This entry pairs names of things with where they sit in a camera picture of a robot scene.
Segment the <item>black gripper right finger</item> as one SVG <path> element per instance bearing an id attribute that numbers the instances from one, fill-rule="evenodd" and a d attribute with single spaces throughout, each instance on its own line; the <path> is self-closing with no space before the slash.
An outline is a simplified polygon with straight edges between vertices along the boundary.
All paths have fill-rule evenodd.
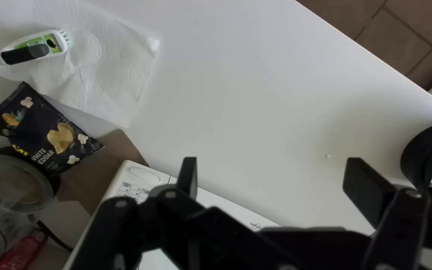
<path id="1" fill-rule="evenodd" d="M 360 215 L 377 229 L 396 188 L 362 158 L 348 158 L 342 190 Z"/>

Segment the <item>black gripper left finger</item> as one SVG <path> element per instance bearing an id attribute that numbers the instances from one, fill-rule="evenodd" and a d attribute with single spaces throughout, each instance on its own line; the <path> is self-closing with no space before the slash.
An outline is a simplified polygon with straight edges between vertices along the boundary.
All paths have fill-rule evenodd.
<path id="1" fill-rule="evenodd" d="M 185 158 L 179 178 L 177 188 L 191 199 L 198 193 L 198 164 L 195 158 Z"/>

